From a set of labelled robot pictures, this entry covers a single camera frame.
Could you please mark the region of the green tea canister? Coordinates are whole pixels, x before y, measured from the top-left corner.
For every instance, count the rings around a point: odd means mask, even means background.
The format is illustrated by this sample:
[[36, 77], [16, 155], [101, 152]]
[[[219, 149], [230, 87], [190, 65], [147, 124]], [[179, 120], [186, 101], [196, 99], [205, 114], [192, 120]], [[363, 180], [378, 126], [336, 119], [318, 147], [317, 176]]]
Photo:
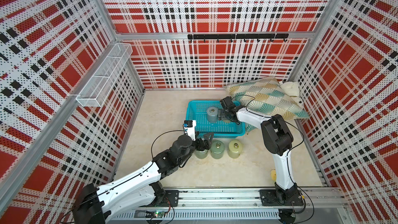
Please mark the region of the green tea canister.
[[213, 141], [210, 154], [214, 159], [221, 159], [224, 155], [225, 144], [222, 141]]
[[209, 152], [208, 149], [205, 149], [205, 150], [203, 150], [203, 151], [196, 150], [196, 151], [194, 152], [194, 154], [195, 154], [195, 156], [196, 156], [198, 159], [205, 159], [205, 158], [208, 156], [208, 152]]

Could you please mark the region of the yellow tea canister front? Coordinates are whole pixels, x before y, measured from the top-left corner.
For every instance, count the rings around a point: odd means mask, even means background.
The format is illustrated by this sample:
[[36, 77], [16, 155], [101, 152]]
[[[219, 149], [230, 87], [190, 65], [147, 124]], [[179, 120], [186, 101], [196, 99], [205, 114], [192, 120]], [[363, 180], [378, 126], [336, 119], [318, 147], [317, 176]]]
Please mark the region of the yellow tea canister front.
[[243, 144], [239, 140], [232, 140], [228, 145], [228, 155], [232, 159], [237, 159], [243, 151]]

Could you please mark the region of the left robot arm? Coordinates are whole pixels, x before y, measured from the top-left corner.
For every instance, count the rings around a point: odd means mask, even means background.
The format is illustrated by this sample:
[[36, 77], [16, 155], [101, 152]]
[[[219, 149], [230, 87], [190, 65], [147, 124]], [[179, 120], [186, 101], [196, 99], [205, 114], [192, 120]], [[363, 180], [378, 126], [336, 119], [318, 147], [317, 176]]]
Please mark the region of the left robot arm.
[[84, 186], [72, 207], [74, 223], [106, 224], [129, 210], [161, 204], [166, 193], [160, 181], [183, 168], [195, 151], [209, 150], [213, 137], [183, 134], [137, 171], [105, 185]]

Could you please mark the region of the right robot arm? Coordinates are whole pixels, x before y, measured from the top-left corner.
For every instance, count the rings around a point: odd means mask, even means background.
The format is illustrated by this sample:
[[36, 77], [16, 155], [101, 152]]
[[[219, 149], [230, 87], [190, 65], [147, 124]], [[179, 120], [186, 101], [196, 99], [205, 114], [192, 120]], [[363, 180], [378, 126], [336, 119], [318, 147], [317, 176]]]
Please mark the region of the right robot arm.
[[290, 205], [301, 197], [291, 171], [293, 135], [281, 115], [268, 116], [234, 103], [222, 106], [222, 114], [231, 122], [244, 122], [261, 130], [265, 148], [273, 155], [276, 181], [275, 202]]

